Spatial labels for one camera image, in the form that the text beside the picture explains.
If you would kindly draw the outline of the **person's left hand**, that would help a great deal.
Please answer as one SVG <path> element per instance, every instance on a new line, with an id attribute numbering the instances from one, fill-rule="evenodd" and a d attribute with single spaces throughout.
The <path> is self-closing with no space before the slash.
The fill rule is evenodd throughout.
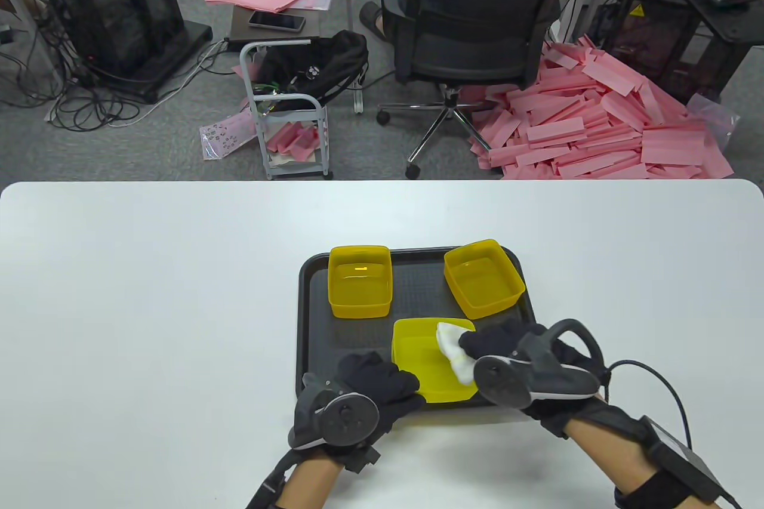
<path id="1" fill-rule="evenodd" d="M 378 353 L 347 354 L 332 378 L 307 373 L 303 384 L 289 448 L 321 451 L 352 473 L 374 465 L 380 457 L 374 444 L 426 402 L 417 376 Z"/>

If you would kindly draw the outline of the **person's right hand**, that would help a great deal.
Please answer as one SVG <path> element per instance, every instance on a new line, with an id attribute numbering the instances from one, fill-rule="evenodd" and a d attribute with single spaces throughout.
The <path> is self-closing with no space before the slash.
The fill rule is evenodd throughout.
<path id="1" fill-rule="evenodd" d="M 574 419 L 608 414 L 599 397 L 608 378 L 603 354 L 578 320 L 551 327 L 509 320 L 463 334 L 459 345 L 475 360 L 475 383 L 486 400 L 521 411 L 554 436 L 567 438 Z"/>

